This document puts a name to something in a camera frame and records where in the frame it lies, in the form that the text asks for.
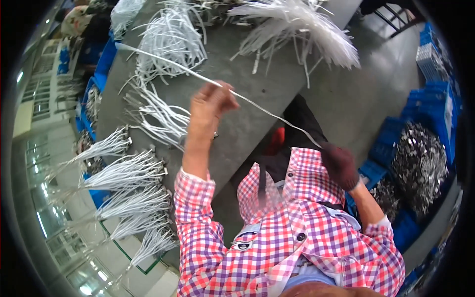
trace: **hair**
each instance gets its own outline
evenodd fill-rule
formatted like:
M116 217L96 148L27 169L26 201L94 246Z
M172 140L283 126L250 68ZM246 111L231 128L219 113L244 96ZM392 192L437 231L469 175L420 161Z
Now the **hair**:
M68 13L67 8L61 8L55 15L55 21L62 23Z

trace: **pink checkered shirt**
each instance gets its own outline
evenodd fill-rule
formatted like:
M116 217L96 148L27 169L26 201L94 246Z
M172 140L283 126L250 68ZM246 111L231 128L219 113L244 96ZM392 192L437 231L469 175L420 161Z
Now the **pink checkered shirt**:
M405 269L392 228L369 225L363 234L339 215L343 211L317 203L344 204L343 190L330 180L320 152L292 149L282 194L266 173L264 209L259 209L258 186L259 166L255 163L237 191L245 227L227 249L223 226L212 221L214 181L183 170L177 174L178 296L268 296L273 285L292 273L301 255L335 278L338 286L397 294ZM282 197L284 202L275 202L274 197Z

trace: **shirt button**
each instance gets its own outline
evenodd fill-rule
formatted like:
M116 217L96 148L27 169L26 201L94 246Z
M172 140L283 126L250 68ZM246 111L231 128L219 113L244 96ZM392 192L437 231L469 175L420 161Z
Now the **shirt button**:
M298 241L302 241L306 238L307 236L305 235L305 233L299 233L299 235L297 235L297 240Z

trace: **dark red glove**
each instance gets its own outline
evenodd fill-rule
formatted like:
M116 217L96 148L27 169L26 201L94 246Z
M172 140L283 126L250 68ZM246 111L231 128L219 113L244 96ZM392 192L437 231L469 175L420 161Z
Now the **dark red glove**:
M353 154L348 149L339 148L328 142L320 143L320 146L323 165L329 177L343 190L347 192L353 190L360 180Z

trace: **plaid shirt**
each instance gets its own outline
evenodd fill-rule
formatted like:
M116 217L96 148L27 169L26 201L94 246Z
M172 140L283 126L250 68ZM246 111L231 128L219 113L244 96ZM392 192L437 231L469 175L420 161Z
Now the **plaid shirt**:
M214 181L179 171L174 197L179 296L270 296L271 287L289 277L301 255L338 286L397 294L405 269L390 224L370 224L362 234L343 211L317 203L344 204L343 190L330 180L320 152L292 149L282 194L266 173L264 209L259 208L258 186L255 163L237 191L245 226L227 249L223 226L212 221ZM276 202L275 197L282 199Z

